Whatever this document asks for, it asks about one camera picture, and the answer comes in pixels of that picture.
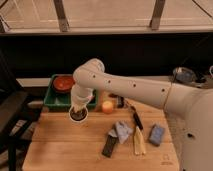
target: small cup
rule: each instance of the small cup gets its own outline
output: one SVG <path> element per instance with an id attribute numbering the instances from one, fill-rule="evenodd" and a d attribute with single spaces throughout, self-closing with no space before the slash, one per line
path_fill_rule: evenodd
<path id="1" fill-rule="evenodd" d="M 71 107 L 69 110 L 70 119 L 76 123 L 83 122 L 87 118 L 87 115 L 88 115 L 88 109 L 86 107 L 84 107 L 78 112 L 75 112 L 74 107 Z"/>

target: wooden cutting board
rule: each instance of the wooden cutting board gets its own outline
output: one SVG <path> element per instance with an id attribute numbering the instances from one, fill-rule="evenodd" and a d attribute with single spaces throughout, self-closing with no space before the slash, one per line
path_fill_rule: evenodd
<path id="1" fill-rule="evenodd" d="M 100 102 L 109 99 L 103 93 Z M 137 109 L 144 125 L 147 154 L 135 156 L 133 136 L 124 144 L 117 144 L 111 158 L 101 154 L 107 132 L 116 121 L 125 121 L 134 128 L 127 109 L 116 109 L 103 114 L 97 106 L 83 123 L 72 122 L 67 113 L 42 113 L 33 135 L 24 165 L 24 171 L 179 171 L 179 164 L 169 128 L 161 110 L 129 100 Z M 152 126 L 166 128 L 163 142 L 155 147 L 147 142 Z"/>

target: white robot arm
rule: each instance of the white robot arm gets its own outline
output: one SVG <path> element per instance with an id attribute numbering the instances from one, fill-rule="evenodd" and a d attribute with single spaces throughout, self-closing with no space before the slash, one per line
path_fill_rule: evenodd
<path id="1" fill-rule="evenodd" d="M 186 120 L 181 171 L 213 170 L 213 89 L 194 87 L 137 77 L 122 77 L 104 73 L 104 65 L 91 59 L 78 67 L 74 74 L 76 84 L 71 90 L 71 119 L 86 118 L 86 105 L 93 89 L 106 90 L 122 97 L 175 113 Z"/>

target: red bowl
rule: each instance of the red bowl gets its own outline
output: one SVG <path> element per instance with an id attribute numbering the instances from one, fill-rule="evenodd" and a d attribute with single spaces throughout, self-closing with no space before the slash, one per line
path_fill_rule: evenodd
<path id="1" fill-rule="evenodd" d="M 75 81 L 72 76 L 57 76 L 53 80 L 53 89 L 58 93 L 69 93 Z"/>

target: gray sponge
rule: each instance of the gray sponge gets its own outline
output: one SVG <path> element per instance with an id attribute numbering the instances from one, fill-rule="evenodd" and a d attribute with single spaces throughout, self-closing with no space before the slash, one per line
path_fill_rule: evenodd
<path id="1" fill-rule="evenodd" d="M 155 124 L 149 136 L 149 142 L 155 146 L 160 146 L 164 132 L 165 128 Z"/>

